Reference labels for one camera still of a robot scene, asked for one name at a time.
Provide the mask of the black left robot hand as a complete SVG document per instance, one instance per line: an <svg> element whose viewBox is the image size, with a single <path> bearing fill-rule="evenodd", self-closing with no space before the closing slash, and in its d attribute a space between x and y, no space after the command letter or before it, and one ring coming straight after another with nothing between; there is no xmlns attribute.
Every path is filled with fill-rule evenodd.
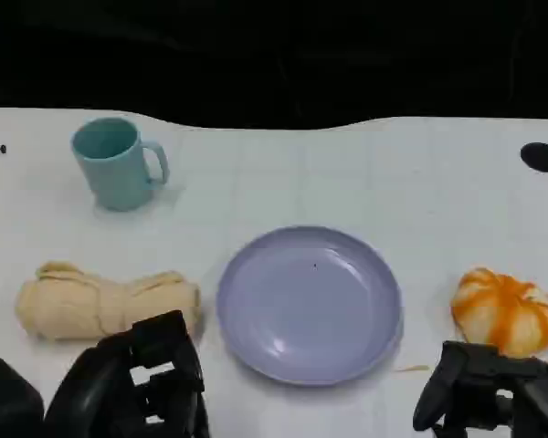
<svg viewBox="0 0 548 438"><path fill-rule="evenodd" d="M181 311L84 350L50 403L48 437L207 437L199 358Z"/></svg>

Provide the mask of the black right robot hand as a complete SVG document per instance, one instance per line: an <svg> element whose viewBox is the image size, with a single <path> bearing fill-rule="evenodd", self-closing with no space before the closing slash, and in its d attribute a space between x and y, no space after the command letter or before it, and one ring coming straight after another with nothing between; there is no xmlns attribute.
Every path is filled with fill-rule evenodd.
<svg viewBox="0 0 548 438"><path fill-rule="evenodd" d="M512 359L497 348L445 341L419 397L417 432L466 437L467 429L511 429L512 437L548 437L548 362Z"/></svg>

